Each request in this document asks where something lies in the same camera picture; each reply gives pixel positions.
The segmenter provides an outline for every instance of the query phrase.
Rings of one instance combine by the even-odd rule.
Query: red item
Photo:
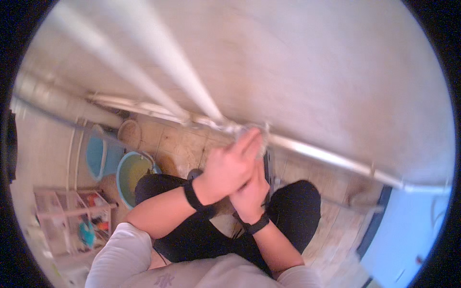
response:
[[[99,230],[109,230],[109,222],[99,223],[96,227],[98,227]]]

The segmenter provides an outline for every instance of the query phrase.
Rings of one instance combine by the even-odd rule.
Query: plastic container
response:
[[[110,135],[97,124],[93,126],[93,129]],[[86,162],[92,178],[99,182],[103,176],[117,173],[118,163],[123,154],[123,147],[108,143],[97,136],[91,136],[86,150]]]
[[[137,152],[123,156],[117,168],[117,189],[120,198],[128,209],[133,209],[135,203],[136,185],[147,173],[162,173],[160,168]]]

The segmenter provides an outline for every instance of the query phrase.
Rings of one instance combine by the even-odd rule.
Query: black cloth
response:
[[[136,204],[177,188],[186,181],[165,174],[145,175],[135,189]],[[299,180],[277,190],[271,197],[266,212],[299,253],[302,253],[319,224],[319,192],[311,182]],[[212,207],[204,212],[194,213],[170,234],[155,240],[154,249],[171,262],[215,258],[235,253],[270,275],[252,235],[245,232],[234,240],[223,235],[209,221],[213,215]]]

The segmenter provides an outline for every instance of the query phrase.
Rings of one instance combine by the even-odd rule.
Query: black wristband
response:
[[[183,184],[184,194],[186,195],[187,202],[189,202],[189,204],[195,210],[199,212],[205,211],[207,207],[202,205],[202,203],[200,203],[199,199],[197,198],[194,188],[192,187],[192,181],[193,179],[188,180],[186,183]]]
[[[258,220],[258,222],[256,222],[255,224],[253,225],[250,225],[248,223],[243,223],[243,227],[245,228],[245,230],[250,233],[251,235],[253,235],[254,233],[258,232],[259,230],[263,229],[266,225],[269,224],[269,215],[266,214],[266,212],[264,212],[261,216],[261,218]]]

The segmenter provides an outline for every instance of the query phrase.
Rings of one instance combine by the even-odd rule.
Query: bathroom floor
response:
[[[205,168],[211,148],[226,146],[233,139],[210,129],[191,129],[177,123],[138,115],[142,138],[125,137],[132,146],[150,153],[163,173],[186,178],[188,172]],[[339,203],[348,203],[353,196],[354,206],[376,204],[383,185],[365,177],[327,166],[299,155],[275,150],[272,154],[275,176],[282,183],[308,179],[319,190],[322,197]],[[115,175],[105,177],[100,187],[106,200],[118,202],[113,210],[113,227],[120,223],[128,212],[117,192]],[[233,208],[224,199],[219,213],[210,221],[225,235],[231,236],[239,230],[232,217]],[[359,214],[331,202],[322,201],[321,219],[317,231],[302,256],[306,265],[318,270],[325,287],[359,288],[369,275],[360,266],[355,250],[370,223],[371,213]],[[156,254],[152,268],[163,266]]]

